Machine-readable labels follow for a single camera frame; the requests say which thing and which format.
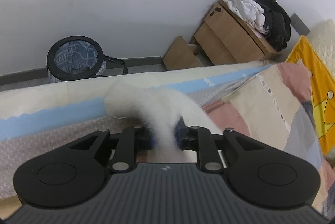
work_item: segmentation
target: black handle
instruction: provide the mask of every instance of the black handle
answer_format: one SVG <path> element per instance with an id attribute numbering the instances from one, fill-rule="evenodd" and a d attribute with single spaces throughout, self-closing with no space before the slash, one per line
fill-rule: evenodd
<path id="1" fill-rule="evenodd" d="M 105 56 L 105 55 L 103 57 L 103 60 L 106 61 L 106 62 L 113 63 L 113 64 L 122 65 L 123 66 L 123 74 L 124 75 L 128 74 L 128 68 L 127 68 L 126 63 L 125 63 L 124 60 L 114 58 L 114 57 Z"/>

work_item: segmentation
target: screw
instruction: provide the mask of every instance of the screw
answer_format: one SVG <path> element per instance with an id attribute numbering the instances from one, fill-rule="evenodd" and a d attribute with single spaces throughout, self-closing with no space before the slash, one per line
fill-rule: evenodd
<path id="1" fill-rule="evenodd" d="M 217 170 L 221 169 L 221 165 L 219 163 L 216 163 L 216 162 L 209 162 L 209 163 L 205 164 L 205 168 L 209 171 L 217 171 Z"/>
<path id="2" fill-rule="evenodd" d="M 116 162 L 112 165 L 112 168 L 117 171 L 125 171 L 129 168 L 129 165 L 125 162 Z"/>

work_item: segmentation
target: pile of clothes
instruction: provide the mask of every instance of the pile of clothes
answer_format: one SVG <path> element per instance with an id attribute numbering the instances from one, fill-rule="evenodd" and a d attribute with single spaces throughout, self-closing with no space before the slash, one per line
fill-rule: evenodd
<path id="1" fill-rule="evenodd" d="M 282 51 L 291 38 L 291 19 L 276 0 L 223 0 L 228 8 Z"/>

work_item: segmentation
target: light blue foam edge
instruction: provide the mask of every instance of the light blue foam edge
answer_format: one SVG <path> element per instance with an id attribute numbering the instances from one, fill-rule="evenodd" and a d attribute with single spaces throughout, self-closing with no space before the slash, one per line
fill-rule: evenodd
<path id="1" fill-rule="evenodd" d="M 190 93 L 210 86 L 240 80 L 257 74 L 269 66 L 243 69 L 205 79 L 172 83 L 161 87 L 175 89 L 182 93 Z M 66 125 L 84 122 L 106 116 L 102 98 L 95 98 L 80 103 L 68 104 L 63 107 L 44 109 L 33 114 L 22 114 L 19 117 L 0 119 L 0 141 L 29 134 L 36 134 Z"/>
<path id="2" fill-rule="evenodd" d="M 254 74 L 257 74 L 267 68 L 269 68 L 271 65 L 266 66 L 260 66 L 260 67 L 253 67 L 248 69 L 242 69 L 239 71 L 222 74 L 214 77 L 208 77 L 203 78 L 199 80 L 191 80 L 191 81 L 185 81 L 180 83 L 172 83 L 161 86 L 162 88 L 169 88 L 169 89 L 175 89 L 178 90 L 184 94 L 191 93 L 195 91 L 199 91 L 202 89 L 206 89 L 208 87 L 217 86 L 220 84 L 225 84 L 227 82 L 235 81 L 235 80 L 241 80 L 246 77 L 251 77 Z"/>
<path id="3" fill-rule="evenodd" d="M 40 110 L 33 114 L 0 119 L 0 140 L 36 134 L 106 115 L 103 99 L 95 98 L 64 107 Z"/>

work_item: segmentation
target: gray baseboard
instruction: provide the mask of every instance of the gray baseboard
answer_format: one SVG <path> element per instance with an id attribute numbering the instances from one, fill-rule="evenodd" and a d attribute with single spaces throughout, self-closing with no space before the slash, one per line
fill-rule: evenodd
<path id="1" fill-rule="evenodd" d="M 144 57 L 144 58 L 124 59 L 127 67 L 161 64 L 162 60 L 163 60 L 163 57 Z M 118 67 L 121 67 L 121 65 L 116 65 L 112 63 L 106 64 L 106 69 L 118 68 Z M 34 79 L 42 79 L 42 78 L 46 78 L 47 76 L 48 76 L 48 71 L 46 68 L 22 71 L 18 73 L 0 76 L 0 85 L 16 83 L 20 81 L 34 80 Z"/>
<path id="2" fill-rule="evenodd" d="M 291 16 L 291 25 L 292 27 L 297 31 L 299 35 L 308 35 L 310 33 L 310 30 L 305 25 L 305 23 L 299 18 L 299 16 L 294 13 Z"/>

